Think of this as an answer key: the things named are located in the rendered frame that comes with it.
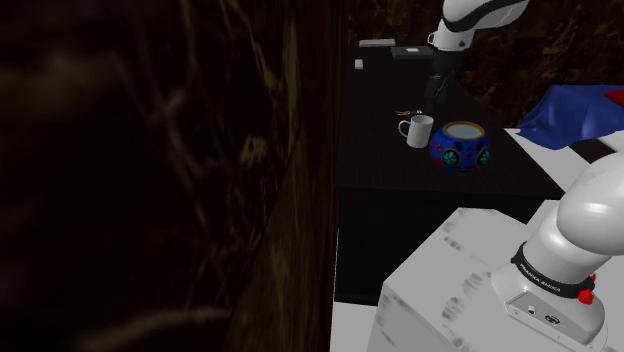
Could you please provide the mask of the grey robot stand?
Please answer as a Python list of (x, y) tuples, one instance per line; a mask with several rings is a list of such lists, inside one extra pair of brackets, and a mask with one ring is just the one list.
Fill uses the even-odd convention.
[(570, 352), (513, 319), (492, 289), (491, 273), (533, 231), (457, 209), (385, 280), (367, 352)]

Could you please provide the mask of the blue cloth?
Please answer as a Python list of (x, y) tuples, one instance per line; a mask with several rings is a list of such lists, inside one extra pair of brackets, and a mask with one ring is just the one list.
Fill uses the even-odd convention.
[(624, 130), (624, 85), (552, 85), (518, 128), (551, 150)]

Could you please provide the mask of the blue patterned round pot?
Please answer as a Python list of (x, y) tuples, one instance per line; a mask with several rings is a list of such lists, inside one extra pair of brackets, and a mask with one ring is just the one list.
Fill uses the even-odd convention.
[(467, 172), (490, 161), (490, 137), (476, 123), (453, 121), (432, 135), (429, 151), (432, 161), (443, 171)]

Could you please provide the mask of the white mug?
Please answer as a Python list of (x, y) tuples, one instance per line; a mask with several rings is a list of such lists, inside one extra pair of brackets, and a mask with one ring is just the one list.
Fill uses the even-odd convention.
[(416, 114), (398, 124), (399, 133), (412, 148), (425, 148), (433, 127), (434, 119), (428, 115)]

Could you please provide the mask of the dark brown wooden cabinet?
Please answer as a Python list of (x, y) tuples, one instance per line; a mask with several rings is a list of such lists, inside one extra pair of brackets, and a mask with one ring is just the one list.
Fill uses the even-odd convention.
[(329, 352), (348, 0), (0, 0), (0, 352)]

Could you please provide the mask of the black table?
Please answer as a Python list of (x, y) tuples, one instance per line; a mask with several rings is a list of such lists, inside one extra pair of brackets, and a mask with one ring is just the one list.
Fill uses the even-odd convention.
[[(363, 69), (356, 70), (356, 59)], [(441, 170), (427, 149), (409, 147), (395, 111), (423, 106), (427, 59), (395, 60), (387, 48), (348, 48), (336, 187), (339, 235), (334, 298), (374, 306), (384, 280), (457, 208), (498, 210), (528, 222), (557, 183), (457, 82), (434, 126), (468, 121), (485, 128), (492, 159), (467, 173)]]

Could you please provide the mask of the dark grey flat box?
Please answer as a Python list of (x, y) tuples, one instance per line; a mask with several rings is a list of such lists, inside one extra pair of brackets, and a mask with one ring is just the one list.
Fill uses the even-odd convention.
[(391, 54), (395, 60), (430, 59), (434, 50), (429, 46), (395, 46), (391, 48)]

